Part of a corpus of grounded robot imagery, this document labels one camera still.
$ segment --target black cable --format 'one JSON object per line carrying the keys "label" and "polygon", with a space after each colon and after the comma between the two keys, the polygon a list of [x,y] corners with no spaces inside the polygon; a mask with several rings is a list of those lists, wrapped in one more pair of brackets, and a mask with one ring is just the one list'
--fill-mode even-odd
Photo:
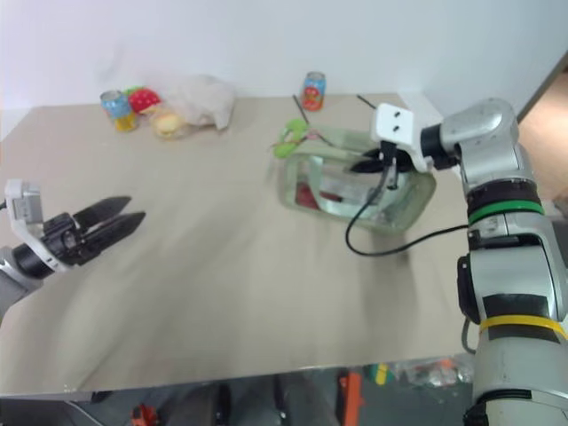
{"label": "black cable", "polygon": [[468,345],[468,331],[469,331],[469,318],[466,317],[465,320],[463,321],[463,327],[461,328],[461,346],[463,347],[463,349],[467,352],[470,353],[472,355],[476,354],[476,350],[475,349],[471,349]]}
{"label": "black cable", "polygon": [[400,253],[402,251],[406,251],[406,250],[410,249],[412,246],[414,246],[414,245],[416,245],[420,242],[423,242],[423,241],[425,241],[429,238],[437,237],[438,235],[443,235],[445,233],[452,233],[454,231],[459,231],[461,229],[467,229],[468,228],[468,225],[458,225],[458,226],[452,226],[451,228],[440,229],[438,231],[434,231],[433,233],[428,233],[426,235],[423,235],[422,237],[420,237],[420,238],[418,238],[414,241],[410,241],[407,244],[404,244],[400,247],[393,248],[393,249],[390,249],[390,250],[385,250],[385,251],[376,251],[376,252],[367,253],[367,252],[364,252],[364,251],[357,250],[356,248],[354,248],[351,245],[351,239],[350,239],[351,228],[355,225],[355,222],[357,222],[357,220],[360,218],[360,216],[363,214],[363,212],[371,205],[371,203],[373,201],[375,201],[379,197],[379,195],[382,196],[382,192],[385,189],[385,183],[386,183],[387,175],[388,175],[388,168],[385,167],[383,169],[383,173],[381,175],[381,180],[379,181],[379,185],[371,193],[367,202],[365,204],[363,204],[363,206],[359,209],[357,214],[351,219],[351,221],[347,225],[347,229],[345,230],[345,244],[347,244],[347,247],[353,253],[357,253],[360,256],[370,256],[370,257],[382,257],[382,256],[395,255],[395,254]]}
{"label": "black cable", "polygon": [[300,114],[302,115],[302,118],[304,118],[304,121],[306,122],[306,124],[310,124],[310,121],[308,120],[307,115],[305,114],[304,109],[302,108],[302,105],[300,104],[300,101],[298,100],[298,97],[296,95],[292,95],[292,98],[294,99],[294,102],[296,102],[296,106],[298,107],[298,109],[300,110]]}
{"label": "black cable", "polygon": [[357,98],[359,100],[362,100],[363,102],[365,102],[367,105],[369,105],[370,107],[372,107],[373,109],[376,109],[376,106],[374,106],[371,102],[369,102],[368,100],[366,100],[365,98],[363,98],[361,95],[357,95]]}

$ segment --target clear plastic container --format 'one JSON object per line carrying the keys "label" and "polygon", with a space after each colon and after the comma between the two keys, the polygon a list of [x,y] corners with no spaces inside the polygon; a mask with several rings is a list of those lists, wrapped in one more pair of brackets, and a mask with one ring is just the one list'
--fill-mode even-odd
{"label": "clear plastic container", "polygon": [[[312,127],[328,143],[305,140],[286,159],[281,199],[291,208],[348,222],[380,179],[378,173],[353,173],[350,168],[368,160],[362,154],[377,144],[366,132]],[[424,211],[435,189],[430,173],[399,173],[398,189],[371,204],[356,225],[389,235],[403,233]]]}

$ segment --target plastic bag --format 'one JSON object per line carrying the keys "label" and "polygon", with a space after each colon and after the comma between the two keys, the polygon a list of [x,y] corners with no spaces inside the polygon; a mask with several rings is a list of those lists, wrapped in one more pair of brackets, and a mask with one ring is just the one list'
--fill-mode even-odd
{"label": "plastic bag", "polygon": [[447,358],[400,361],[392,365],[398,377],[403,374],[414,386],[434,388],[473,382],[473,355],[459,353]]}
{"label": "plastic bag", "polygon": [[212,75],[161,80],[151,87],[156,88],[163,101],[189,124],[215,124],[218,130],[229,125],[236,98],[231,84]]}

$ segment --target orange object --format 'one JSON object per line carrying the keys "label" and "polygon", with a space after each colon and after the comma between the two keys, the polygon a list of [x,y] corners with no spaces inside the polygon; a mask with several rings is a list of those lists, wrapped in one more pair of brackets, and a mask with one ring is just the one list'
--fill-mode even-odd
{"label": "orange object", "polygon": [[156,426],[158,424],[158,414],[152,406],[140,404],[136,406],[130,415],[132,426]]}
{"label": "orange object", "polygon": [[339,379],[339,385],[345,400],[343,412],[343,426],[357,426],[359,423],[359,408],[365,404],[361,397],[361,375],[349,373]]}

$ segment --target green toy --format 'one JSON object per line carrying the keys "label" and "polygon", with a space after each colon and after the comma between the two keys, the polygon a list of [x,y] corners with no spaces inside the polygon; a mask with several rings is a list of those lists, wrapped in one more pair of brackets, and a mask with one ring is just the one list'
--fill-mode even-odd
{"label": "green toy", "polygon": [[126,89],[125,91],[122,91],[122,93],[124,93],[126,96],[130,96],[132,93],[140,89],[144,89],[144,86],[132,86]]}
{"label": "green toy", "polygon": [[301,118],[295,118],[286,123],[280,134],[278,143],[274,145],[273,153],[276,158],[286,158],[308,137],[310,126]]}

